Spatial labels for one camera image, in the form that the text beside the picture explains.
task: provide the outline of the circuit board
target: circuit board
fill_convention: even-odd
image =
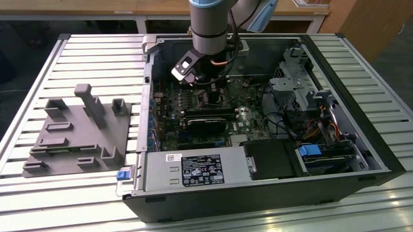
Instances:
[[[238,145],[231,136],[244,135],[246,140],[271,138],[271,132],[261,114],[258,102],[258,84],[250,85],[242,78],[231,78],[219,92],[216,104],[207,102],[203,89],[183,90],[171,84],[156,94],[159,115],[160,150],[186,150]],[[234,109],[236,118],[226,122],[226,129],[219,134],[191,134],[182,129],[182,113],[200,109]]]

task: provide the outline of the warning label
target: warning label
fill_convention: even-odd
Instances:
[[[182,157],[180,162],[184,187],[224,183],[219,155]]]

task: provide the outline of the metal slotted table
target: metal slotted table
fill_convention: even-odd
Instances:
[[[92,85],[103,103],[113,98],[132,103],[126,165],[136,161],[143,35],[72,35],[57,41],[0,143],[0,231],[394,231],[412,226],[413,113],[346,39],[333,34],[311,38],[406,174],[337,203],[166,224],[144,224],[121,203],[116,172],[23,178],[21,167],[47,117],[47,99],[61,97],[68,105],[81,104],[73,95],[79,83]],[[322,75],[315,76],[327,88]]]

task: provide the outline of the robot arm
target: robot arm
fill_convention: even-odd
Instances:
[[[186,53],[171,71],[179,81],[190,85],[198,82],[200,78],[194,69],[202,60],[210,60],[202,65],[203,69],[208,70],[210,65],[224,66],[234,60],[235,57],[226,61],[226,53],[234,51],[232,56],[236,56],[240,44],[238,38],[234,38],[234,46],[228,47],[228,19],[232,27],[235,26],[235,36],[238,28],[262,32],[274,13],[277,2],[278,0],[190,0],[190,30],[194,49]],[[222,69],[214,67],[212,69],[216,70],[218,75]]]

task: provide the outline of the blue tab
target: blue tab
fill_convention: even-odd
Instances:
[[[262,10],[256,14],[250,26],[247,27],[247,31],[251,32],[262,32],[266,25],[271,20],[271,16],[275,11],[278,0],[270,0],[267,4],[263,6]]]
[[[127,171],[119,171],[116,175],[116,180],[130,180],[131,179],[131,172]]]
[[[298,148],[301,156],[315,156],[321,155],[321,150],[318,145],[303,145]]]

